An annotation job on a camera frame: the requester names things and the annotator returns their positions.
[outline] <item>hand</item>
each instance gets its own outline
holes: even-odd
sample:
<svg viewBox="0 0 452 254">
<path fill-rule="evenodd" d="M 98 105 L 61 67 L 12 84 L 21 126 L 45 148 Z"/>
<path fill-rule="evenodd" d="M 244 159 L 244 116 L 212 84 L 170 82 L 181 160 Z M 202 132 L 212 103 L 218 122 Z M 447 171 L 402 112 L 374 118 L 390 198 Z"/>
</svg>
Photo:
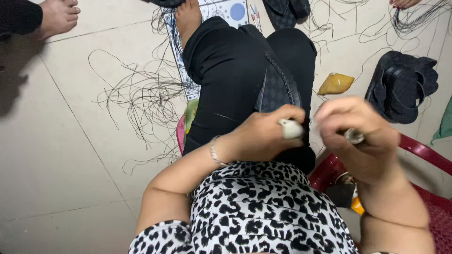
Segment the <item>hand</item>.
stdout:
<svg viewBox="0 0 452 254">
<path fill-rule="evenodd" d="M 301 138 L 284 139 L 279 119 L 293 119 L 302 124 L 305 111 L 284 105 L 271 113 L 253 113 L 233 132 L 218 138 L 215 149 L 223 162 L 270 161 L 280 152 L 303 145 Z"/>
<path fill-rule="evenodd" d="M 399 132 L 392 128 L 372 106 L 359 97 L 346 97 L 322 104 L 315 118 L 325 146 L 358 180 L 380 183 L 400 169 L 397 159 Z M 358 150 L 338 130 L 349 128 L 366 133 L 366 145 Z"/>
</svg>

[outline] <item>bare foot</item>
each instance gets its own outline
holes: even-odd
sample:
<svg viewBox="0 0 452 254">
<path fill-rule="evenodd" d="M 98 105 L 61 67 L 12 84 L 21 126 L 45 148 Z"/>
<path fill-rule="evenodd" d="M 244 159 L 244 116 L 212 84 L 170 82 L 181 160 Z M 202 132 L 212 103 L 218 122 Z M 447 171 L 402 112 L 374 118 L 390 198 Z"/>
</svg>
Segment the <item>bare foot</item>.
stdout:
<svg viewBox="0 0 452 254">
<path fill-rule="evenodd" d="M 393 8 L 406 9 L 411 6 L 415 6 L 421 0 L 390 0 L 389 4 L 394 4 Z"/>
<path fill-rule="evenodd" d="M 176 25 L 179 31 L 182 49 L 185 48 L 188 39 L 201 25 L 202 14 L 198 0 L 187 0 L 176 11 Z"/>
<path fill-rule="evenodd" d="M 69 32 L 77 25 L 80 8 L 77 0 L 45 0 L 42 8 L 42 24 L 34 32 L 38 40 L 45 40 L 60 33 Z"/>
</svg>

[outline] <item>bracelet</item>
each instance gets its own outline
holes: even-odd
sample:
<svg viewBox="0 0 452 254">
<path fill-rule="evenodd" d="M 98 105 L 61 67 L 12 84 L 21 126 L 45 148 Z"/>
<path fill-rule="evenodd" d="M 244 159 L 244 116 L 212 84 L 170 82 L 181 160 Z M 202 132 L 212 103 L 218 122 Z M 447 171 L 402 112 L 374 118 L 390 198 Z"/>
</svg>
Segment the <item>bracelet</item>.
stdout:
<svg viewBox="0 0 452 254">
<path fill-rule="evenodd" d="M 217 138 L 219 136 L 220 135 L 213 137 L 212 140 L 210 141 L 210 154 L 212 155 L 213 161 L 215 161 L 218 165 L 220 165 L 221 167 L 227 167 L 227 166 L 232 165 L 233 163 L 227 164 L 227 163 L 221 162 L 217 156 L 217 152 L 215 152 L 215 140 L 217 140 Z"/>
</svg>

